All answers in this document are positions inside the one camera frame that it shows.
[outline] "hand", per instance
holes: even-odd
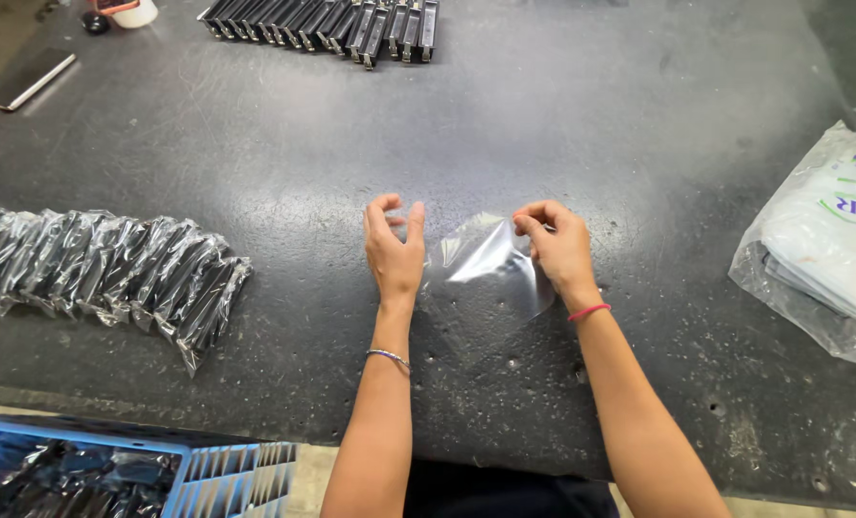
[[[367,264],[380,289],[380,302],[414,304],[424,267],[422,230],[425,207],[422,202],[412,205],[406,242],[403,244],[395,228],[406,223],[406,219],[386,215],[388,210],[400,206],[402,200],[399,194],[381,194],[365,208],[365,251]]]
[[[517,226],[514,233],[530,236],[531,258],[539,260],[569,312],[602,303],[591,269],[591,240],[584,219],[553,200],[522,206],[512,218]],[[550,233],[544,223],[556,231]]]

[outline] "smartphone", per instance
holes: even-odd
[[[0,108],[9,111],[18,109],[74,61],[74,53],[45,49],[14,74],[0,80]]]
[[[140,0],[95,0],[95,10],[102,15],[113,15],[140,6]]]

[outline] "floor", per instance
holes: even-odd
[[[40,24],[35,20],[35,13],[43,4],[43,0],[0,0],[0,71],[19,51],[24,41],[38,29]],[[24,412],[0,408],[0,412],[3,411]],[[337,448],[309,444],[301,447],[298,455],[300,464],[292,488],[288,518],[319,516],[322,497],[326,491],[337,452]],[[617,500],[621,516],[631,517],[632,514],[616,486],[611,485],[611,490]],[[725,502],[736,518],[856,518],[856,512],[735,498],[725,499]]]

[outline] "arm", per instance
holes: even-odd
[[[390,227],[406,220],[385,216],[400,206],[399,194],[384,194],[367,206],[365,250],[380,290],[371,348],[408,361],[409,324],[424,262],[424,206],[412,206],[405,244]],[[411,456],[409,371],[395,359],[368,355],[320,516],[401,516]]]
[[[550,233],[542,223],[555,229]],[[518,235],[529,235],[570,314],[603,301],[591,269],[584,220],[554,201],[514,212]],[[609,311],[576,319],[584,365],[595,395],[610,469],[637,517],[727,517],[700,458],[645,379]]]

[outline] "black knob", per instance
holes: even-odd
[[[95,11],[84,13],[80,20],[83,22],[83,29],[89,34],[103,34],[111,29],[111,25],[108,24],[108,17]]]

